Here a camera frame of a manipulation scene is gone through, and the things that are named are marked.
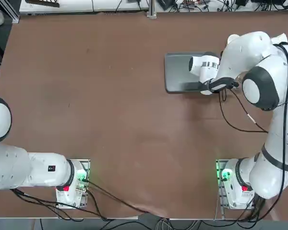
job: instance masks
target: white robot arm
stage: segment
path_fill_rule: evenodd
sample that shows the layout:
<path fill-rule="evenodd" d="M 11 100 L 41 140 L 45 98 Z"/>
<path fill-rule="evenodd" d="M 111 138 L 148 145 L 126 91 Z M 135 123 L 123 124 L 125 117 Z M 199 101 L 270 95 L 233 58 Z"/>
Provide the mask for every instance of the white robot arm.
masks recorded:
<path fill-rule="evenodd" d="M 0 98 L 0 142 L 12 126 L 12 114 Z M 0 143 L 0 190 L 17 187 L 56 187 L 57 201 L 79 207 L 87 178 L 83 165 L 56 153 L 27 152 Z"/>
<path fill-rule="evenodd" d="M 270 199 L 279 194 L 281 190 L 288 62 L 283 50 L 274 46 L 280 42 L 288 42 L 284 34 L 274 38 L 270 38 L 264 32 L 254 32 L 243 36 L 231 35 L 220 65 L 213 74 L 211 71 L 195 71 L 199 68 L 198 63 L 201 63 L 198 59 L 202 57 L 193 57 L 190 60 L 191 73 L 205 73 L 205 76 L 200 76 L 200 79 L 204 79 L 201 93 L 211 94 L 222 89 L 231 89 L 234 86 L 234 79 L 246 72 L 242 82 L 245 98 L 262 110 L 273 110 L 268 137 L 261 151 L 252 158 L 229 160 L 222 171 L 229 208 L 245 209 L 254 193 Z M 288 52 L 288 45 L 284 44 L 284 48 Z M 214 56 L 203 59 L 205 61 L 213 59 L 217 63 Z M 286 130 L 283 189 L 288 186 L 288 115 Z"/>

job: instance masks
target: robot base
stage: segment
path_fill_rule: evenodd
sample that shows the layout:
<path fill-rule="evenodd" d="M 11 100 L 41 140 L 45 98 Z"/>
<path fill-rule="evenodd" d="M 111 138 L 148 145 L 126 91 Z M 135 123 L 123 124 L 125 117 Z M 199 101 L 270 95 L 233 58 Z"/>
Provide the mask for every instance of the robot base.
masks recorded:
<path fill-rule="evenodd" d="M 237 159 L 217 160 L 216 170 L 221 207 L 246 209 L 254 198 L 254 191 L 244 191 L 236 177 Z"/>
<path fill-rule="evenodd" d="M 75 168 L 72 184 L 63 188 L 63 191 L 56 189 L 57 202 L 72 205 L 74 207 L 86 207 L 87 204 L 87 183 L 80 181 L 84 178 L 89 180 L 90 160 L 70 159 Z M 72 208 L 64 205 L 57 205 L 58 208 Z"/>

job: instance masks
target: floor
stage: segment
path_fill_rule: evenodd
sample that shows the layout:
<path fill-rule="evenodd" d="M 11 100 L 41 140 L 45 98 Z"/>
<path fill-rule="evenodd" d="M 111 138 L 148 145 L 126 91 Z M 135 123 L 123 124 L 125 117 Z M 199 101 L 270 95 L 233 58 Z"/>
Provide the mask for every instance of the floor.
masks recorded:
<path fill-rule="evenodd" d="M 118 224 L 122 224 L 125 222 L 128 222 L 129 220 L 115 220 L 111 224 L 109 224 L 106 229 L 112 228 L 117 226 Z M 150 214 L 145 214 L 140 216 L 139 221 L 146 226 L 148 226 L 151 229 L 155 229 L 156 223 L 158 221 L 158 217 L 155 217 Z M 222 221 L 206 221 L 207 223 L 210 223 L 212 225 L 225 225 L 228 224 L 228 222 L 222 222 Z M 189 226 L 191 221 L 187 220 L 176 220 L 172 221 L 172 225 L 177 230 L 185 229 L 187 226 Z M 44 230 L 58 230 L 58 229 L 64 229 L 64 230 L 98 230 L 101 227 L 105 225 L 105 223 L 100 219 L 85 219 L 83 222 L 75 223 L 70 221 L 64 221 L 59 219 L 42 219 L 43 229 Z M 197 230 L 198 224 L 195 225 L 192 229 Z M 0 230 L 42 230 L 40 226 L 40 220 L 39 219 L 0 219 Z M 146 228 L 139 225 L 139 224 L 128 224 L 123 225 L 121 227 L 118 227 L 117 229 L 122 230 L 145 230 Z M 209 227 L 204 225 L 203 223 L 200 225 L 199 230 L 212 230 L 215 229 L 214 227 Z M 242 229 L 237 224 L 230 226 L 230 227 L 224 227 L 222 229 L 225 230 L 238 230 Z M 261 221 L 259 222 L 253 230 L 288 230 L 288 222 L 272 222 L 272 221 Z"/>
<path fill-rule="evenodd" d="M 10 0 L 11 4 L 15 9 L 19 9 L 20 0 Z M 0 46 L 5 49 L 5 46 L 8 41 L 8 37 L 10 34 L 10 30 L 12 27 L 12 21 L 11 19 L 6 15 L 5 16 L 5 24 L 0 26 Z M 150 227 L 151 229 L 155 229 L 156 223 L 158 221 L 158 217 L 145 214 L 141 215 L 139 217 L 139 221 L 146 226 Z M 107 226 L 108 228 L 112 228 L 118 224 L 128 222 L 130 220 L 116 220 L 109 224 Z M 75 222 L 66 222 L 64 220 L 60 219 L 42 219 L 43 223 L 43 229 L 44 230 L 58 230 L 58 229 L 64 229 L 64 230 L 98 230 L 102 226 L 104 226 L 104 222 L 100 219 L 85 219 L 83 222 L 75 223 Z M 191 221 L 187 220 L 176 220 L 172 221 L 173 226 L 178 229 L 182 230 L 185 229 L 188 225 L 190 225 Z M 207 221 L 207 223 L 213 224 L 213 225 L 224 225 L 228 224 L 228 222 L 222 222 L 222 221 Z M 198 225 L 193 227 L 193 230 L 196 230 L 198 228 Z M 39 219 L 0 219 L 0 230 L 41 230 L 40 221 Z M 138 225 L 138 224 L 128 224 L 121 226 L 120 229 L 134 229 L 134 230 L 142 230 L 145 229 L 145 227 Z M 200 225 L 200 230 L 211 230 L 214 229 L 214 227 L 209 227 L 207 225 L 204 225 L 203 223 Z M 230 226 L 230 227 L 224 227 L 223 229 L 226 230 L 236 230 L 241 229 L 237 224 Z M 261 221 L 259 222 L 254 228 L 254 230 L 288 230 L 288 222 L 272 222 L 272 221 Z"/>

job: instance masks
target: black cable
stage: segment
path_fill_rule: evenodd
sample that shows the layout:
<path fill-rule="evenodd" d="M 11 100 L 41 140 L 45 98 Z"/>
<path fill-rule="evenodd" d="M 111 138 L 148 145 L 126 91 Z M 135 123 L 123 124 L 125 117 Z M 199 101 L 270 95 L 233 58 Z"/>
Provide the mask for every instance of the black cable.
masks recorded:
<path fill-rule="evenodd" d="M 176 0 L 176 1 L 175 1 L 175 3 L 172 5 L 172 8 L 171 8 L 171 9 L 169 9 L 169 11 L 168 11 L 168 12 L 171 12 L 171 10 L 172 10 L 174 7 L 176 7 L 176 6 L 177 6 L 177 1 L 178 1 L 178 0 Z"/>
<path fill-rule="evenodd" d="M 42 219 L 39 219 L 39 222 L 40 222 L 40 228 L 41 228 L 42 230 L 44 230 L 44 228 L 43 228 L 43 223 L 42 223 Z"/>
<path fill-rule="evenodd" d="M 247 115 L 249 115 L 248 111 L 246 111 L 245 107 L 243 106 L 243 104 L 242 104 L 240 98 L 237 96 L 237 94 L 236 94 L 235 92 L 233 92 L 233 90 L 229 90 L 229 91 L 231 91 L 231 92 L 235 95 L 236 99 L 237 99 L 238 102 L 240 103 L 240 105 L 241 105 L 241 107 L 243 108 L 244 112 L 245 112 Z M 263 129 L 263 128 L 262 128 L 259 124 L 257 124 L 256 122 L 255 122 L 255 125 L 256 125 L 257 127 L 259 127 L 263 132 L 268 133 L 265 129 Z"/>
<path fill-rule="evenodd" d="M 287 67 L 288 67 L 288 52 L 287 50 L 284 48 L 283 44 L 285 43 L 280 43 L 280 44 L 274 44 L 276 47 L 279 47 L 283 50 L 286 59 L 287 59 Z M 284 104 L 284 119 L 283 119 L 283 173 L 282 173 L 282 184 L 280 187 L 280 192 L 277 196 L 276 201 L 272 204 L 272 206 L 268 209 L 268 211 L 261 216 L 259 219 L 257 219 L 255 222 L 258 222 L 260 220 L 262 220 L 263 218 L 265 218 L 270 212 L 271 210 L 274 208 L 274 206 L 278 203 L 279 199 L 282 196 L 283 193 L 283 189 L 284 189 L 284 184 L 285 184 L 285 165 L 286 165 L 286 125 L 287 125 L 287 108 L 288 108 L 288 82 L 287 82 L 287 90 L 286 90 L 286 96 L 285 96 L 285 104 Z"/>
<path fill-rule="evenodd" d="M 194 7 L 195 7 L 195 8 L 198 8 L 198 9 L 199 9 L 201 12 L 203 12 L 203 11 L 202 11 L 202 9 L 201 9 L 201 8 L 199 8 L 198 6 L 195 6 L 195 5 L 194 5 Z"/>
<path fill-rule="evenodd" d="M 93 199 L 94 205 L 95 205 L 95 208 L 96 208 L 96 211 L 97 211 L 97 213 L 100 215 L 101 219 L 102 219 L 103 221 L 109 221 L 109 219 L 107 219 L 106 217 L 104 217 L 104 216 L 100 213 L 99 207 L 98 207 L 98 205 L 97 205 L 97 201 L 96 201 L 93 193 L 92 193 L 90 190 L 88 190 L 88 189 L 87 189 L 87 193 L 88 193 L 88 194 L 91 196 L 91 198 Z"/>
<path fill-rule="evenodd" d="M 95 213 L 95 212 L 93 212 L 93 211 L 88 211 L 88 210 L 85 210 L 85 209 L 83 209 L 83 208 L 75 207 L 75 206 L 68 205 L 68 204 L 65 204 L 65 203 L 62 203 L 62 202 L 48 201 L 48 200 L 39 199 L 39 198 L 37 198 L 37 197 L 27 195 L 27 194 L 25 194 L 24 192 L 22 192 L 22 191 L 20 191 L 20 190 L 18 190 L 18 189 L 14 189 L 14 190 L 16 190 L 20 196 L 24 196 L 24 197 L 27 197 L 27 198 L 29 198 L 29 199 L 33 199 L 33 200 L 36 200 L 36 201 L 41 201 L 41 202 L 43 202 L 43 203 L 48 203 L 48 204 L 68 206 L 68 207 L 72 207 L 72 208 L 75 208 L 75 209 L 77 209 L 77 210 L 80 210 L 80 211 L 83 211 L 83 212 L 87 212 L 87 213 L 91 213 L 91 214 L 94 214 L 94 215 L 96 215 L 96 216 L 98 216 L 98 217 L 101 217 L 101 216 L 99 216 L 97 213 Z"/>
<path fill-rule="evenodd" d="M 173 225 L 172 225 L 172 223 L 171 223 L 171 221 L 170 221 L 170 219 L 168 219 L 168 224 L 171 226 L 171 228 L 172 228 L 173 230 L 187 230 L 187 229 L 189 229 L 189 228 L 192 228 L 192 227 L 196 224 L 196 222 L 194 222 L 194 220 L 193 220 L 192 223 L 191 223 L 189 226 L 185 227 L 184 229 L 174 228 Z"/>
<path fill-rule="evenodd" d="M 52 206 L 52 205 L 46 205 L 46 204 L 44 204 L 44 203 L 42 203 L 42 202 L 40 202 L 40 201 L 37 201 L 37 200 L 35 200 L 35 201 L 37 201 L 37 202 L 31 201 L 31 200 L 27 200 L 27 199 L 24 199 L 23 197 L 21 197 L 21 195 L 19 195 L 16 191 L 12 190 L 12 192 L 13 192 L 18 198 L 20 198 L 21 200 L 23 200 L 23 201 L 25 201 L 25 202 L 27 202 L 27 203 L 36 204 L 36 205 L 41 205 L 41 206 L 44 206 L 44 207 L 48 208 L 50 211 L 52 211 L 53 213 L 55 213 L 55 214 L 56 214 L 59 218 L 61 218 L 62 220 L 72 220 L 72 221 L 74 221 L 74 222 L 82 222 L 82 221 L 83 221 L 83 219 L 82 219 L 82 220 L 73 219 L 73 218 L 72 218 L 71 216 L 69 216 L 65 211 L 63 211 L 62 209 L 60 209 L 60 208 L 58 208 L 58 207 L 55 207 L 55 206 Z M 54 208 L 54 209 L 56 209 L 56 210 L 58 210 L 58 211 L 63 212 L 63 213 L 67 216 L 67 218 L 63 217 L 62 215 L 60 215 L 58 212 L 54 211 L 54 210 L 51 209 L 50 207 L 51 207 L 51 208 Z"/>
<path fill-rule="evenodd" d="M 226 2 L 225 2 L 225 0 L 224 0 L 224 1 L 221 1 L 221 0 L 217 0 L 217 1 L 219 1 L 219 2 L 223 3 L 223 6 L 222 6 L 222 8 L 220 9 L 220 11 L 223 11 L 223 8 L 224 8 L 224 6 L 226 6 L 226 7 L 227 7 L 227 9 L 228 9 L 228 6 L 226 5 Z"/>
<path fill-rule="evenodd" d="M 221 113 L 222 113 L 222 116 L 223 116 L 224 120 L 226 121 L 226 123 L 227 123 L 230 127 L 234 128 L 234 129 L 236 129 L 236 130 L 238 130 L 238 131 L 240 131 L 240 132 L 246 132 L 246 133 L 264 133 L 264 131 L 259 131 L 259 130 L 244 130 L 244 129 L 240 129 L 240 128 L 234 127 L 231 123 L 229 123 L 229 121 L 226 119 L 226 117 L 225 117 L 225 115 L 224 115 L 224 112 L 223 112 L 222 103 L 221 103 L 221 96 L 220 96 L 220 95 L 221 95 L 221 93 L 219 92 L 219 104 L 220 104 Z"/>
<path fill-rule="evenodd" d="M 138 6 L 139 6 L 139 8 L 140 8 L 140 11 L 142 11 L 142 8 L 141 8 L 141 5 L 140 5 L 140 0 L 137 0 L 136 2 L 138 3 Z"/>
<path fill-rule="evenodd" d="M 245 213 L 245 211 L 248 209 L 248 207 L 250 206 L 250 204 L 253 202 L 253 199 L 247 204 L 246 208 L 244 209 L 244 211 L 241 213 L 241 215 L 232 223 L 230 224 L 226 224 L 226 225 L 212 225 L 212 224 L 207 224 L 206 222 L 204 222 L 202 220 L 202 222 L 205 224 L 205 225 L 208 225 L 208 226 L 211 226 L 211 227 L 216 227 L 216 228 L 221 228 L 221 227 L 228 227 L 228 226 L 231 226 L 231 225 L 234 225 L 235 223 L 237 223 L 239 221 L 239 219 L 243 216 L 243 214 Z"/>
<path fill-rule="evenodd" d="M 126 224 L 132 224 L 132 223 L 136 223 L 136 224 L 140 224 L 142 225 L 143 227 L 147 228 L 148 230 L 152 230 L 150 227 L 140 223 L 140 222 L 137 222 L 137 221 L 129 221 L 129 222 L 125 222 L 125 223 L 122 223 L 122 224 L 118 224 L 117 226 L 114 226 L 112 228 L 109 228 L 109 229 L 105 229 L 105 230 L 112 230 L 112 229 L 115 229 L 115 228 L 118 228 L 120 226 L 123 226 L 123 225 L 126 225 Z"/>
<path fill-rule="evenodd" d="M 121 4 L 122 1 L 123 1 L 123 0 L 120 0 L 119 4 L 117 5 L 117 8 L 116 8 L 115 12 L 116 12 L 117 9 L 120 7 L 120 4 Z"/>
<path fill-rule="evenodd" d="M 205 0 L 203 0 L 203 2 L 204 2 L 204 4 L 205 4 L 205 6 L 206 6 L 206 9 L 207 9 L 207 10 L 208 10 L 208 12 L 209 12 L 209 7 L 208 7 L 208 5 L 207 5 L 206 1 L 205 1 Z"/>
<path fill-rule="evenodd" d="M 142 209 L 140 209 L 140 208 L 134 207 L 134 206 L 128 204 L 127 202 L 125 202 L 125 201 L 117 198 L 116 196 L 114 196 L 114 195 L 112 195 L 111 193 L 109 193 L 107 190 L 103 189 L 103 188 L 100 187 L 99 185 L 97 185 L 97 184 L 95 184 L 95 183 L 93 183 L 93 182 L 91 182 L 91 181 L 89 181 L 89 180 L 87 180 L 87 179 L 83 179 L 82 181 L 93 185 L 94 187 L 96 187 L 96 188 L 98 188 L 99 190 L 103 191 L 104 193 L 106 193 L 107 195 L 111 196 L 111 197 L 114 198 L 115 200 L 121 202 L 122 204 L 124 204 L 124 205 L 126 205 L 126 206 L 128 206 L 128 207 L 130 207 L 130 208 L 132 208 L 132 209 L 134 209 L 134 210 L 136 210 L 136 211 L 138 211 L 138 212 L 148 213 L 147 211 L 144 211 L 144 210 L 142 210 Z"/>
<path fill-rule="evenodd" d="M 197 229 L 196 229 L 196 230 L 199 230 L 199 229 L 200 229 L 200 226 L 201 226 L 201 224 L 202 224 L 202 221 L 200 220 L 200 223 L 198 224 L 198 226 L 197 226 Z"/>
<path fill-rule="evenodd" d="M 190 8 L 189 8 L 189 4 L 187 3 L 187 7 L 188 7 L 188 10 L 189 10 L 189 12 L 190 12 Z"/>
<path fill-rule="evenodd" d="M 106 223 L 104 226 L 101 227 L 99 230 L 103 230 L 106 226 L 108 226 L 111 222 L 115 221 L 114 219 L 110 220 L 108 223 Z"/>

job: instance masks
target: brown table surface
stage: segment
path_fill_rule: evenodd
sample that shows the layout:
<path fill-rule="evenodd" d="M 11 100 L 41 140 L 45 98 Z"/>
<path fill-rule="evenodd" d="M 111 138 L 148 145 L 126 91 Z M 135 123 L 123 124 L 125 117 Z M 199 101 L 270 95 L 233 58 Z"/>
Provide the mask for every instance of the brown table surface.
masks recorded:
<path fill-rule="evenodd" d="M 155 20 L 142 13 L 22 17 L 12 27 L 0 71 L 0 96 L 13 115 L 5 143 L 90 158 L 93 181 L 156 215 L 212 219 L 215 160 L 252 156 L 266 135 L 229 127 L 216 95 L 168 94 L 164 55 L 219 54 L 230 34 L 252 31 L 288 36 L 288 12 L 172 13 Z M 242 101 L 268 128 L 271 113 Z M 232 95 L 224 111 L 232 124 L 256 129 Z M 53 188 L 25 191 L 55 200 Z M 108 217 L 139 214 L 98 192 L 96 198 Z M 94 210 L 91 201 L 88 209 Z M 227 210 L 226 218 L 239 214 Z M 272 214 L 288 220 L 288 188 Z M 51 216 L 0 191 L 0 217 Z"/>

